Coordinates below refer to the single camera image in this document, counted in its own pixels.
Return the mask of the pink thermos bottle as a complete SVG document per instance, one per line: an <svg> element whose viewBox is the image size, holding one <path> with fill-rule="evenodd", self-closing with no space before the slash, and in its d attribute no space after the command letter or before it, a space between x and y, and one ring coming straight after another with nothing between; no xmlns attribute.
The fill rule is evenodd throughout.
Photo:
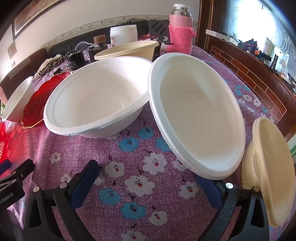
<svg viewBox="0 0 296 241"><path fill-rule="evenodd" d="M190 7L185 4L174 4L169 19L171 45L168 53L183 53L191 55L192 42L196 37L193 29L193 19Z"/></svg>

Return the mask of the white foam bowl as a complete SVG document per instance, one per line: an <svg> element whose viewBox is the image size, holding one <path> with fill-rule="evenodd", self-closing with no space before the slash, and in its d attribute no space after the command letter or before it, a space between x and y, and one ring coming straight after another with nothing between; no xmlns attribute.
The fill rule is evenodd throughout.
<svg viewBox="0 0 296 241"><path fill-rule="evenodd" d="M2 115L2 121L17 123L23 116L23 111L35 93L33 87L33 76L26 78L12 93Z"/></svg>
<svg viewBox="0 0 296 241"><path fill-rule="evenodd" d="M236 171L245 150L244 119L213 68L187 54L164 54L152 64L148 93L163 139L188 169L210 180Z"/></svg>
<svg viewBox="0 0 296 241"><path fill-rule="evenodd" d="M47 129L62 136L107 138L131 125L148 102L152 61L123 56L99 60L66 77L44 109Z"/></svg>

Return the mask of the purple floral tablecloth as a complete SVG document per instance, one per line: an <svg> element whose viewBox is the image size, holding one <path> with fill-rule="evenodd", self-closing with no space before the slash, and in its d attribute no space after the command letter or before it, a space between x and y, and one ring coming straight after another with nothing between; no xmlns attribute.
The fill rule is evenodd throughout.
<svg viewBox="0 0 296 241"><path fill-rule="evenodd" d="M108 138L55 135L43 124L8 124L8 156L35 169L25 197L12 206L25 240L68 240L46 191L70 182L89 160L99 175L77 214L95 240L196 240L214 215L193 173L161 136L148 104L126 129Z"/></svg>

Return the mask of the white plastic jar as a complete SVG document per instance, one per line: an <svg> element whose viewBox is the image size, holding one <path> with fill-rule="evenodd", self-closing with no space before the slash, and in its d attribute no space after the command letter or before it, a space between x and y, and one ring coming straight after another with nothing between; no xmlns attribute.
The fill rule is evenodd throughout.
<svg viewBox="0 0 296 241"><path fill-rule="evenodd" d="M110 28L112 46L138 41L137 25L125 25Z"/></svg>

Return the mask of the cream plastic bowl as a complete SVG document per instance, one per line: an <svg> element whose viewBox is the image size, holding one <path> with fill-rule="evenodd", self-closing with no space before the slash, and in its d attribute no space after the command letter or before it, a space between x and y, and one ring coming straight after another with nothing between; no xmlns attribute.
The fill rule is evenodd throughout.
<svg viewBox="0 0 296 241"><path fill-rule="evenodd" d="M253 123L252 140L244 153L241 175L244 189L260 188L269 225L284 225L295 197L295 170L283 135L263 116Z"/></svg>
<svg viewBox="0 0 296 241"><path fill-rule="evenodd" d="M103 50L95 54L94 59L104 60L119 56L134 56L152 61L154 49L158 46L159 42L152 40L126 43Z"/></svg>

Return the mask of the black phone stand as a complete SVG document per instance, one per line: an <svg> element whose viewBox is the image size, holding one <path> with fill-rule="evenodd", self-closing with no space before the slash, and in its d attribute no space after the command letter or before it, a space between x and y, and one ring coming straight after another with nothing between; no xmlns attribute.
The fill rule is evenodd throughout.
<svg viewBox="0 0 296 241"><path fill-rule="evenodd" d="M148 21L150 39L172 45L170 38L169 22L167 20L149 20Z"/></svg>

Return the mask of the black sofa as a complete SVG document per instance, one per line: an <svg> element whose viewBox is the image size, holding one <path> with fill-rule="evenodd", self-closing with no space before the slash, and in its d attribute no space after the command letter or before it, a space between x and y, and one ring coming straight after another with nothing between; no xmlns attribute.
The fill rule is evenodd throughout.
<svg viewBox="0 0 296 241"><path fill-rule="evenodd" d="M137 26L138 39L141 36L149 33L148 21L136 23L136 26ZM70 49L74 50L77 44L80 42L94 43L93 38L99 35L105 35L107 44L110 44L110 27L102 28L102 29L93 30L91 32L84 33L82 35L70 38L68 40L65 40L63 42L60 42L52 46L47 51L47 57L48 58L55 57L57 54L61 54L64 56L70 51Z"/></svg>

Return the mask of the red glass plate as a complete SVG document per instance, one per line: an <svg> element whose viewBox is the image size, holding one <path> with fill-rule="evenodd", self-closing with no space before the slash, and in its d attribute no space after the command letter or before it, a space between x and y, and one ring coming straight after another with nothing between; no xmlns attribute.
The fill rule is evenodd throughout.
<svg viewBox="0 0 296 241"><path fill-rule="evenodd" d="M40 88L32 95L21 118L23 129L33 128L44 119L43 113L45 104L54 89L69 75L70 71L54 75L50 80L43 83Z"/></svg>

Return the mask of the framed horse painting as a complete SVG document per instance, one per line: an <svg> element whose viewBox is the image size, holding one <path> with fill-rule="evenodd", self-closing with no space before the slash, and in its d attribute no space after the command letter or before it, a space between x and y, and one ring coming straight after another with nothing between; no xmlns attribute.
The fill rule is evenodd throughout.
<svg viewBox="0 0 296 241"><path fill-rule="evenodd" d="M12 23L13 40L15 40L34 20L64 1L65 0L31 1L21 10Z"/></svg>

